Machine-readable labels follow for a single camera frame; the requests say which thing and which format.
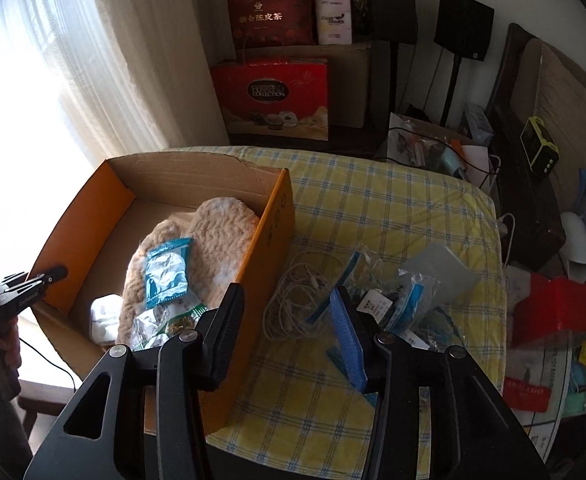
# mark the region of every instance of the blue packet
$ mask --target blue packet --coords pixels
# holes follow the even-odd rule
[[[186,294],[189,288],[186,262],[190,245],[190,238],[176,238],[148,251],[145,271],[147,310]]]
[[[388,320],[385,330],[393,332],[395,335],[400,335],[402,330],[407,328],[415,318],[418,304],[422,297],[424,287],[420,283],[410,283],[411,288],[408,289],[408,295],[400,294],[400,298],[395,301],[395,311]]]

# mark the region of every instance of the red box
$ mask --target red box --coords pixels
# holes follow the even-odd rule
[[[314,45],[315,0],[228,0],[235,48]]]
[[[505,377],[502,397],[512,410],[544,413],[548,410],[548,401],[551,400],[551,389]]]
[[[328,140],[326,59],[254,59],[211,69],[230,134]]]
[[[586,285],[565,276],[532,288],[515,306],[512,346],[560,343],[573,334],[573,346],[586,339]]]

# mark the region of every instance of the speaker stand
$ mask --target speaker stand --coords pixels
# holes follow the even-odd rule
[[[400,44],[397,41],[388,42],[390,50],[390,62],[388,70],[388,113],[387,121],[390,119],[391,113],[395,113],[395,101],[397,100],[397,57],[400,55]]]
[[[448,93],[446,94],[446,101],[444,101],[444,109],[442,110],[442,118],[439,120],[439,125],[446,127],[446,120],[448,119],[448,111],[451,108],[453,101],[453,94],[455,93],[455,85],[457,84],[457,76],[459,75],[459,67],[462,64],[462,56],[455,54],[453,58],[453,70],[451,71],[451,80],[448,83]]]

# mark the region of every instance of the brown cardboard box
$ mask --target brown cardboard box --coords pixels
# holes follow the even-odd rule
[[[352,45],[296,45],[247,48],[238,61],[259,57],[326,57],[329,84],[329,124],[361,128],[369,102],[371,43]]]
[[[200,395],[207,434],[226,423],[291,242],[295,217],[288,170],[200,152],[106,160],[68,206],[31,272],[67,267],[68,276],[51,285],[33,311],[56,351],[85,378],[104,354],[88,337],[91,302],[122,293],[131,256],[158,222],[219,196],[242,200],[260,223],[236,278],[245,306],[227,379],[216,392]]]

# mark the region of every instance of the black speaker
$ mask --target black speaker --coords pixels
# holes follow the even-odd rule
[[[371,39],[417,43],[415,0],[367,0]]]
[[[475,0],[439,0],[435,43],[456,56],[483,61],[495,10]]]

